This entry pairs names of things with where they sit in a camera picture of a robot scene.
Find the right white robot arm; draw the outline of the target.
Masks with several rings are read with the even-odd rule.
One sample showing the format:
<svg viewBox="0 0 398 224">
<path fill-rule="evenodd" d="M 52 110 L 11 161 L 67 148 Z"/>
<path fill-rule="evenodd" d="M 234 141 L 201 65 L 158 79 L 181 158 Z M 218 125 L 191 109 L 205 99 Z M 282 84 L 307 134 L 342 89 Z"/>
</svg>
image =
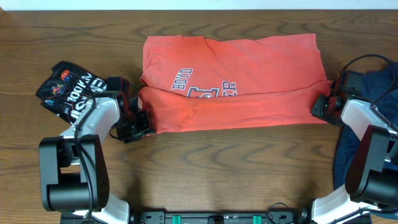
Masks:
<svg viewBox="0 0 398 224">
<path fill-rule="evenodd" d="M 312 202 L 308 223 L 344 223 L 366 213 L 397 213 L 397 128 L 377 107 L 360 99 L 320 95 L 311 113 L 351 128 L 360 145 L 346 173 L 345 184 Z"/>
</svg>

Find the orange printed t-shirt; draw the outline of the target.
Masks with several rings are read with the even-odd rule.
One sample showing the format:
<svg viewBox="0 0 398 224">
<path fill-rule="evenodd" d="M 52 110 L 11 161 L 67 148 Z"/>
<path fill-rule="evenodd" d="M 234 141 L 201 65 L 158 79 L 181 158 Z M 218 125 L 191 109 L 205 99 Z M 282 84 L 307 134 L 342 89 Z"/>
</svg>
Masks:
<svg viewBox="0 0 398 224">
<path fill-rule="evenodd" d="M 150 36 L 141 82 L 156 133 L 316 124 L 310 110 L 331 84 L 315 34 Z"/>
</svg>

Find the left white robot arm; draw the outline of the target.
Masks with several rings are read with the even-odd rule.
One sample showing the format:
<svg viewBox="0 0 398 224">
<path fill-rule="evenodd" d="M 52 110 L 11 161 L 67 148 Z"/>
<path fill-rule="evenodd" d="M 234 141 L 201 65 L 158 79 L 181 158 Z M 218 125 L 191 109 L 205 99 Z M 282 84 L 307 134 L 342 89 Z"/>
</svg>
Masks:
<svg viewBox="0 0 398 224">
<path fill-rule="evenodd" d="M 113 195 L 102 144 L 113 129 L 123 143 L 154 132 L 139 98 L 96 95 L 58 137 L 39 144 L 42 205 L 60 212 L 60 223 L 138 223 L 125 200 Z"/>
</svg>

